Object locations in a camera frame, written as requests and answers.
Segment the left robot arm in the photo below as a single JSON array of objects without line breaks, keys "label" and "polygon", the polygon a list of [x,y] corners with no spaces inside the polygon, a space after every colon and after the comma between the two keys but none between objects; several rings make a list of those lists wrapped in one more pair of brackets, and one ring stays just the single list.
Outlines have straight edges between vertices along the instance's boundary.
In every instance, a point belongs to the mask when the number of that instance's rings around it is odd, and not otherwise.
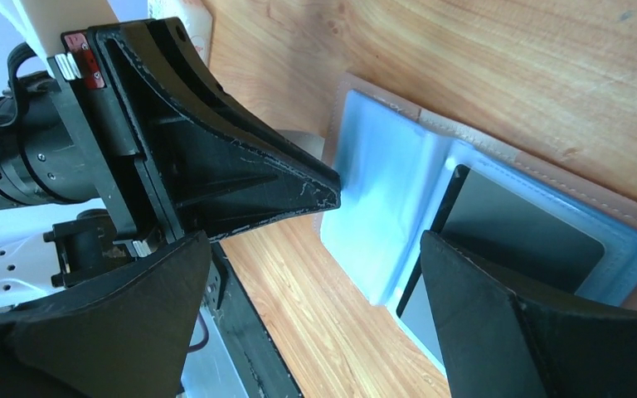
[{"label": "left robot arm", "polygon": [[99,198],[105,216],[0,249],[0,308],[205,232],[211,241],[336,209],[338,174],[227,94],[176,17],[63,32],[63,65],[0,97],[0,211]]}]

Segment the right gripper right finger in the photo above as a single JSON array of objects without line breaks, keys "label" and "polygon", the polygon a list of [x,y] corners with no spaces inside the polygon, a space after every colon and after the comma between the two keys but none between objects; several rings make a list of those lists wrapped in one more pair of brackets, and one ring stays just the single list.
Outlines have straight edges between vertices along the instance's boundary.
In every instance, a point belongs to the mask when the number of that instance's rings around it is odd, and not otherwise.
[{"label": "right gripper right finger", "polygon": [[637,397],[637,311],[555,289],[421,237],[454,397]]}]

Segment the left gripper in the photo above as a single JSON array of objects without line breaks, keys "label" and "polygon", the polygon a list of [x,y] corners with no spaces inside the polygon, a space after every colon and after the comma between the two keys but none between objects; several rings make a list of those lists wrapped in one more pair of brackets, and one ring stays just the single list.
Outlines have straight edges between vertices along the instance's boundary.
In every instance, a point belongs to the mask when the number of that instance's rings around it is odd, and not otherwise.
[{"label": "left gripper", "polygon": [[64,32],[0,96],[0,210],[101,199],[136,255],[340,206],[339,175],[227,94],[177,17]]}]

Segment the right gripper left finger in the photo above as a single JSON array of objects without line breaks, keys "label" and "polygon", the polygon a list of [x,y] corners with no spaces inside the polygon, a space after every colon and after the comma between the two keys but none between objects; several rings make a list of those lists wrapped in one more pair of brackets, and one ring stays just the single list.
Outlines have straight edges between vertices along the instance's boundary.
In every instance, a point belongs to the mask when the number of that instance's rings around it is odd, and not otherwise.
[{"label": "right gripper left finger", "polygon": [[210,264],[198,232],[0,313],[0,397],[174,397]]}]

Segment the pink leather card holder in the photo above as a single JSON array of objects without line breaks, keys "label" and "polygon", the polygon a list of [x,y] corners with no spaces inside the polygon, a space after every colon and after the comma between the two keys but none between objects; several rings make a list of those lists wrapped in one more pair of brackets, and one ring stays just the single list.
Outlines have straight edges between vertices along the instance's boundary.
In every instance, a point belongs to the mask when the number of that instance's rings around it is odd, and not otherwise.
[{"label": "pink leather card holder", "polygon": [[442,369],[418,261],[424,231],[570,294],[637,310],[637,201],[346,74],[323,160],[341,205],[324,247]]}]

